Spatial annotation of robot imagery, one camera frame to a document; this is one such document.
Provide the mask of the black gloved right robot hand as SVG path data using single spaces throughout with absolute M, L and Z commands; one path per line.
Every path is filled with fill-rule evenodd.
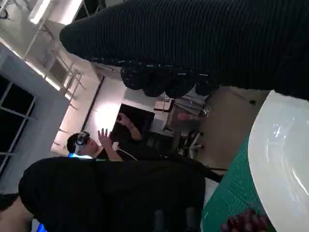
M 221 86 L 309 98 L 306 0 L 128 0 L 65 26 L 71 54 L 148 97 Z

